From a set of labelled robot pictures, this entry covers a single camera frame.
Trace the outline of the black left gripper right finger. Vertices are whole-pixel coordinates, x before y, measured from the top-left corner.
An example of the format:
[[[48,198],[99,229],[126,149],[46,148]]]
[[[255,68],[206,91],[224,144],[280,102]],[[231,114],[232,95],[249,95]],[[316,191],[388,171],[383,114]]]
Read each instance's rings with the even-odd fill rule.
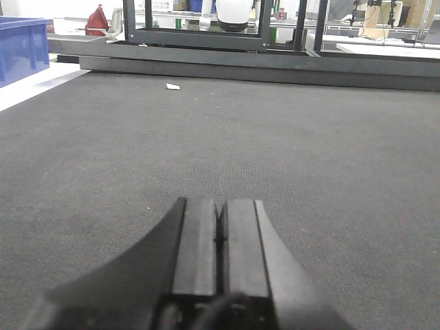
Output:
[[[350,329],[286,248],[262,201],[228,200],[221,222],[224,289],[245,294],[266,329]]]

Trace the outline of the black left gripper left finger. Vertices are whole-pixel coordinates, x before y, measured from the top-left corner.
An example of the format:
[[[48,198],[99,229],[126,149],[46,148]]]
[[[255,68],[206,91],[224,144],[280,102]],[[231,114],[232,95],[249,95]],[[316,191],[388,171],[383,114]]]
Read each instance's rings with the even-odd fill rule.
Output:
[[[156,329],[217,293],[211,199],[179,198],[121,255],[44,293],[22,329]]]

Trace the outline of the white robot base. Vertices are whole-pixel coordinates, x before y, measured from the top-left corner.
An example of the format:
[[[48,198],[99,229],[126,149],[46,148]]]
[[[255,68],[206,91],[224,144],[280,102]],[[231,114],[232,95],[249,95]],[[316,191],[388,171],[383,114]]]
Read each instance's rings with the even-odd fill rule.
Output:
[[[248,26],[253,0],[216,1],[219,27],[225,32],[242,32]]]

